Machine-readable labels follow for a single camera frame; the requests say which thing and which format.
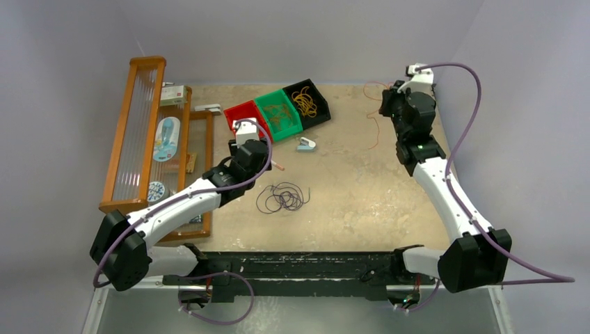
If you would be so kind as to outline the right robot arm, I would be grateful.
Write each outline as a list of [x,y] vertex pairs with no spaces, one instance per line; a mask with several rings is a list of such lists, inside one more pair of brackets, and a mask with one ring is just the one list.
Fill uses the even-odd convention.
[[447,250],[422,245],[394,251],[392,277],[407,283],[417,274],[437,278],[449,292],[457,293],[503,281],[512,239],[505,230],[496,230],[477,210],[446,168],[448,160],[432,135],[436,101],[430,95],[411,90],[399,91],[401,82],[382,92],[379,114],[391,119],[396,136],[399,163],[424,189],[441,218],[447,236]]

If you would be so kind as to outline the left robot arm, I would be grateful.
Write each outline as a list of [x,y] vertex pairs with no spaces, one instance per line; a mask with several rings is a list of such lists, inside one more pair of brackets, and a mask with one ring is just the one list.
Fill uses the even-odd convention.
[[190,219],[242,197],[269,168],[271,157],[269,141],[250,139],[175,195],[135,212],[105,214],[90,247],[97,265],[93,287],[112,285],[121,292],[158,275],[181,276],[192,285],[203,282],[207,265],[194,247],[158,252],[155,245]]

